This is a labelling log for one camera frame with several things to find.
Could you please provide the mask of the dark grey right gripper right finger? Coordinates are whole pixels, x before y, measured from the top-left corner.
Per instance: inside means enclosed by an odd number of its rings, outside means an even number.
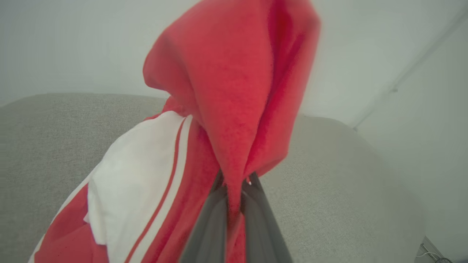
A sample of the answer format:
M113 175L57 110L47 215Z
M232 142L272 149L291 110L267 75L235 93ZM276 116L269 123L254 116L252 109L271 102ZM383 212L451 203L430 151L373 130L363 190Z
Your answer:
M242 183L241 211L245 219L246 261L292 263L291 254L256 173Z

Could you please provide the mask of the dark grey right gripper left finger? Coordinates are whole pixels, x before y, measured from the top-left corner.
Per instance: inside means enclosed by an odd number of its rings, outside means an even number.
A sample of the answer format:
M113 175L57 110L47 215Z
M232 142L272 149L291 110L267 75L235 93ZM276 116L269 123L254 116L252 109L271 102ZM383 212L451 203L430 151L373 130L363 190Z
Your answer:
M216 175L209 195L181 253L181 263L224 263L227 251L227 188L221 171Z

